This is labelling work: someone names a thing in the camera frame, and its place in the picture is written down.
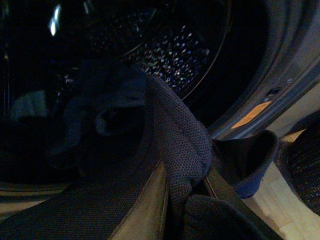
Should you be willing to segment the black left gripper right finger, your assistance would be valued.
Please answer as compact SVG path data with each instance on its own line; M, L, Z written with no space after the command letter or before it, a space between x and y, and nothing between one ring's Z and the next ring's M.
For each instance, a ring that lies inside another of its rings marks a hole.
M243 215L247 223L250 223L252 227L262 235L264 240L282 240L268 224L266 224L240 199L214 167L210 168L203 181L206 190L211 197L230 204Z

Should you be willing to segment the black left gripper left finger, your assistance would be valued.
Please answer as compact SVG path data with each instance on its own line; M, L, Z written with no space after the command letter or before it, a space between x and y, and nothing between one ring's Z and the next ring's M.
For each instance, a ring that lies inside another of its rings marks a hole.
M74 184L0 225L3 240L160 240L166 174L156 150L120 161L112 172Z

